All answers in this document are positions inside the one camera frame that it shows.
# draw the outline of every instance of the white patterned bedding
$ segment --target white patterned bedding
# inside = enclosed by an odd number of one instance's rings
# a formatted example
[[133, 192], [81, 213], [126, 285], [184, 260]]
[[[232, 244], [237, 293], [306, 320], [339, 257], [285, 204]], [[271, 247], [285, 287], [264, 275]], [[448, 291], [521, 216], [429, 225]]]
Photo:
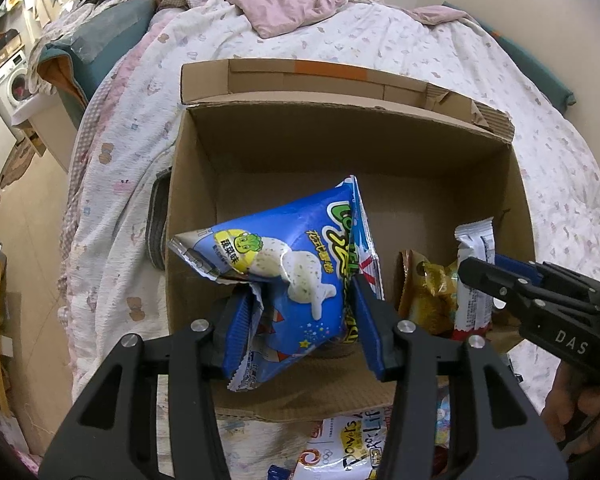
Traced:
[[[600, 280], [598, 165], [574, 127], [477, 25], [461, 20], [424, 27], [400, 10], [355, 4], [317, 25], [262, 40], [236, 7], [207, 0], [155, 23], [105, 79], [87, 110], [91, 120], [80, 127], [62, 234], [68, 306], [61, 319], [70, 338], [74, 396], [123, 334], [167, 333], [164, 274], [144, 255], [151, 186], [173, 158], [183, 111], [180, 66], [228, 57], [365, 66], [506, 111], [516, 128], [537, 259]], [[516, 348], [512, 359], [540, 408], [555, 359], [530, 344]], [[219, 425], [233, 478], [262, 480], [271, 463], [284, 465], [304, 442], [295, 426]], [[167, 450], [161, 435], [160, 448]]]

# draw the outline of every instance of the beige tile floor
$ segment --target beige tile floor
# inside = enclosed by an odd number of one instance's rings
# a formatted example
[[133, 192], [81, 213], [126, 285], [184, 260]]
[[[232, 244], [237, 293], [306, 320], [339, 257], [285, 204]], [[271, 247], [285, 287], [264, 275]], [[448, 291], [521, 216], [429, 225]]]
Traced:
[[7, 255], [6, 290], [14, 357], [8, 367], [10, 403], [31, 452], [43, 454], [71, 405], [71, 371], [56, 315], [58, 238], [67, 176], [47, 152], [0, 202], [0, 241]]

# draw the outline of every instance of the blue snack bag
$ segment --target blue snack bag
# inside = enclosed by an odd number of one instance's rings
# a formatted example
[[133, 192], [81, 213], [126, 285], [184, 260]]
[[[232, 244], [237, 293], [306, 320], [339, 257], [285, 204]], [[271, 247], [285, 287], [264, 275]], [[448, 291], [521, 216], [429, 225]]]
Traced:
[[344, 306], [360, 256], [371, 259], [367, 279], [381, 290], [357, 187], [350, 176], [307, 198], [170, 240], [202, 276], [248, 283], [254, 294], [247, 350], [230, 390], [257, 387], [329, 339], [355, 341]]

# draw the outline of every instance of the cartoon vegetable character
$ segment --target cartoon vegetable character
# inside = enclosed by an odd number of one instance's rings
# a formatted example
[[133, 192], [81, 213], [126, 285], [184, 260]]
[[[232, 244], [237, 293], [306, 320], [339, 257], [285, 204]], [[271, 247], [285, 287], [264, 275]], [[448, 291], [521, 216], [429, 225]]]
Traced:
[[257, 234], [244, 232], [234, 239], [234, 246], [240, 254], [246, 254], [249, 251], [258, 252], [262, 250], [262, 238]]

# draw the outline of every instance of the cardboard box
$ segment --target cardboard box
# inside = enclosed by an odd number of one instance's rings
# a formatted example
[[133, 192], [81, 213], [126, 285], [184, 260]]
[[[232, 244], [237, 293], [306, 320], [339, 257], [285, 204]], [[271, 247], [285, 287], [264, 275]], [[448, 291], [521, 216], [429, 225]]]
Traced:
[[[269, 59], [187, 64], [182, 100], [190, 106], [176, 145], [169, 237], [283, 205], [353, 173], [388, 301], [398, 252], [413, 248], [448, 264], [461, 223], [493, 216], [498, 252], [534, 258], [513, 127], [497, 110], [397, 75]], [[229, 292], [167, 254], [172, 331]], [[337, 359], [308, 356], [252, 392], [213, 385], [218, 413], [276, 421], [391, 404], [394, 389], [376, 381], [360, 348]]]

